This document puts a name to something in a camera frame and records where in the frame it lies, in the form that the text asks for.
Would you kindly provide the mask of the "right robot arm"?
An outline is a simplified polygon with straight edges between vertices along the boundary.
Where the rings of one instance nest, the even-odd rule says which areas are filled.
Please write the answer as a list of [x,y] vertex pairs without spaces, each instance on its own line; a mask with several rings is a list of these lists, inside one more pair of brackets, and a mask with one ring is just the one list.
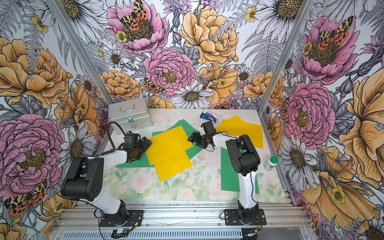
[[228,151],[231,165],[239,177],[238,214],[240,221],[248,225],[256,220],[259,213],[259,201],[257,201],[255,191],[256,171],[261,160],[249,136],[236,137],[224,133],[215,133],[210,136],[193,133],[188,141],[202,149],[212,145]]

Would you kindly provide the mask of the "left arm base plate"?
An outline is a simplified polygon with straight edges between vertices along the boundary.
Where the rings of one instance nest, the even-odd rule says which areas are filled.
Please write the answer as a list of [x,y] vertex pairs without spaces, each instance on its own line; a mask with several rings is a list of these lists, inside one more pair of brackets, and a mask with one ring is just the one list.
[[140,227],[143,220],[143,210],[126,210],[113,215],[103,214],[100,227]]

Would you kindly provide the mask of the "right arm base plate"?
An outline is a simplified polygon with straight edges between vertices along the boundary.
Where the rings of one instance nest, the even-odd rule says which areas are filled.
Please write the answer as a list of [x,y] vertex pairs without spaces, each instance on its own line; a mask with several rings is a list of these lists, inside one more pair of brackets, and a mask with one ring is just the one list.
[[267,224],[266,215],[263,209],[258,209],[256,214],[245,216],[239,214],[238,209],[225,209],[224,220],[226,226],[265,226]]

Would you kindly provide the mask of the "large green paper sheet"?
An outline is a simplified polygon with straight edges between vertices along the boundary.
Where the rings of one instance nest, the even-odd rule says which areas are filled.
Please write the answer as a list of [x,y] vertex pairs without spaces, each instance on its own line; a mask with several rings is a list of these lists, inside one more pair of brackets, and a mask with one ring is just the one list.
[[229,153],[221,148],[221,190],[229,192],[239,192],[239,177],[233,169]]

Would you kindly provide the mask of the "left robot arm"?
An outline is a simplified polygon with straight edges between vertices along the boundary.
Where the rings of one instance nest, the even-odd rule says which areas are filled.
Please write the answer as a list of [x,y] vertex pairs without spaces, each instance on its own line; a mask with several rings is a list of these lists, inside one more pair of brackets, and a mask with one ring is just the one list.
[[97,157],[75,157],[62,183],[62,196],[89,203],[100,210],[102,227],[127,225],[130,220],[125,202],[103,189],[104,171],[130,160],[139,160],[151,145],[150,140],[143,138],[136,145],[121,144],[118,149]]

